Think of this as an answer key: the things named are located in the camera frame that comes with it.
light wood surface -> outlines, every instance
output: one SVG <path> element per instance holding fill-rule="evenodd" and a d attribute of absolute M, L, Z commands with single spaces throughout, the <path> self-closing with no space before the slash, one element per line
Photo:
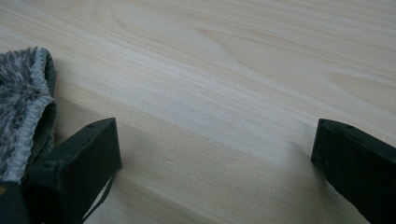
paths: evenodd
<path fill-rule="evenodd" d="M 59 142 L 117 118 L 87 223 L 366 223 L 311 164 L 319 118 L 396 146 L 396 2 L 1 1 L 58 72 Z"/>

furry slipper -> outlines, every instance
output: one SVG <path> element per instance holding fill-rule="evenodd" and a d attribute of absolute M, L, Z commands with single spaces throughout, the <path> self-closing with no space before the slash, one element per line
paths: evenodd
<path fill-rule="evenodd" d="M 25 168 L 53 149 L 54 86 L 46 49 L 0 54 L 0 181 L 21 183 Z"/>

wood grain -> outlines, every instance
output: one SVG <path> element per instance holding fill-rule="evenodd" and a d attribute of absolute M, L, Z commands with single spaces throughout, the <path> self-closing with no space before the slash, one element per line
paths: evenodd
<path fill-rule="evenodd" d="M 311 164 L 319 118 L 396 146 L 395 1 L 2 1 L 0 50 L 58 72 L 61 142 L 108 117 L 88 223 L 365 223 Z"/>

wooden floor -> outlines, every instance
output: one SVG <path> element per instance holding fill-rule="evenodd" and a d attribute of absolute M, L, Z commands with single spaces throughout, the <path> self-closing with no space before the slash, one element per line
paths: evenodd
<path fill-rule="evenodd" d="M 5 0 L 0 39 L 52 54 L 59 141 L 117 118 L 87 223 L 366 223 L 309 160 L 318 119 L 396 146 L 393 0 Z"/>

